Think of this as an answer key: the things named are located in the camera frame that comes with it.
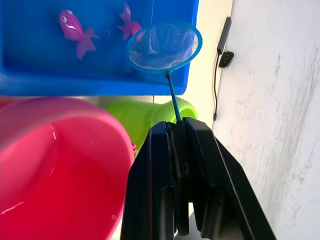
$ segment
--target green plastic container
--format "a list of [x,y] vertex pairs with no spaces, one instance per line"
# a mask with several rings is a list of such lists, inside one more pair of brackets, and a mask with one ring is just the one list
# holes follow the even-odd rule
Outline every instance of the green plastic container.
[[[198,119],[196,109],[186,100],[177,98],[181,117]],[[122,123],[130,139],[136,144],[137,152],[145,142],[149,129],[159,122],[175,123],[176,116],[172,101],[164,104],[121,101],[110,106],[107,111]]]

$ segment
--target black cable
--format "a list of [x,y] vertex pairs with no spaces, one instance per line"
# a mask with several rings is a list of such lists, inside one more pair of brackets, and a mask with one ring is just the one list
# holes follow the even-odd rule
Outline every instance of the black cable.
[[216,61],[215,61],[214,73],[213,73],[213,94],[214,94],[214,100],[215,100],[213,121],[217,119],[218,97],[217,97],[217,91],[216,91],[216,82],[217,82],[217,68],[218,68],[219,56],[220,54],[216,52],[216,57],[215,57]]

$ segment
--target blue net rim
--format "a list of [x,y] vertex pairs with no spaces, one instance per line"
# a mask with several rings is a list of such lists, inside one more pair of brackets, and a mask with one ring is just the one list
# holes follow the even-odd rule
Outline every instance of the blue net rim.
[[[187,60],[173,66],[173,67],[170,67],[170,68],[165,68],[165,69],[148,69],[148,68],[143,68],[143,67],[140,67],[136,64],[134,64],[131,60],[130,60],[130,57],[129,57],[129,48],[130,48],[130,45],[132,44],[132,42],[136,39],[136,37],[146,31],[146,29],[148,28],[153,28],[153,27],[157,27],[157,26],[161,26],[161,25],[164,25],[164,24],[176,24],[176,25],[179,25],[179,26],[186,26],[187,28],[191,29],[197,36],[198,38],[198,47],[197,49],[195,50],[195,52],[193,53],[193,55],[191,57],[189,57]],[[199,32],[199,30],[193,26],[192,24],[188,23],[188,22],[185,22],[185,21],[178,21],[178,20],[175,20],[175,21],[164,21],[164,22],[161,22],[161,23],[156,23],[156,24],[151,24],[147,27],[144,27],[142,29],[140,29],[138,32],[135,33],[135,35],[133,35],[127,42],[126,44],[126,49],[125,49],[125,52],[126,52],[126,55],[125,55],[125,58],[127,60],[127,62],[129,63],[129,65],[131,67],[133,67],[134,69],[138,70],[138,71],[141,71],[141,72],[145,72],[145,73],[150,73],[150,74],[163,74],[163,73],[171,73],[172,71],[174,70],[177,70],[181,67],[183,67],[184,65],[188,64],[191,60],[193,60],[197,55],[198,53],[200,52],[201,48],[202,48],[202,44],[203,44],[203,39],[202,39],[202,36],[201,36],[201,33]]]

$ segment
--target blue plastic tray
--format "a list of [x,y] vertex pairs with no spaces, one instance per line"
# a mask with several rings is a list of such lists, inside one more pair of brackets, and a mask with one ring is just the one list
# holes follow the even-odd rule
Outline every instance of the blue plastic tray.
[[[126,0],[142,27],[167,20],[196,25],[199,0]],[[59,13],[71,10],[94,28],[96,51],[83,61],[64,37]],[[123,0],[0,0],[0,94],[8,96],[170,95],[163,74],[133,70],[116,28]],[[173,72],[176,94],[187,88],[189,64]]]

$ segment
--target purple toy fish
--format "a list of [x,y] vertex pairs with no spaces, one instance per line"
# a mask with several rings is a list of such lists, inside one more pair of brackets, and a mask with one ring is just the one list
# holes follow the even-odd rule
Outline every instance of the purple toy fish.
[[99,39],[94,35],[94,29],[88,28],[85,32],[77,17],[70,10],[63,10],[59,15],[59,23],[64,36],[70,41],[77,41],[76,56],[82,61],[87,51],[95,51],[96,47],[91,38]]
[[141,29],[141,25],[137,21],[131,21],[131,10],[127,3],[124,3],[124,11],[119,16],[124,25],[116,27],[123,32],[123,40],[125,41],[130,35],[136,34]]

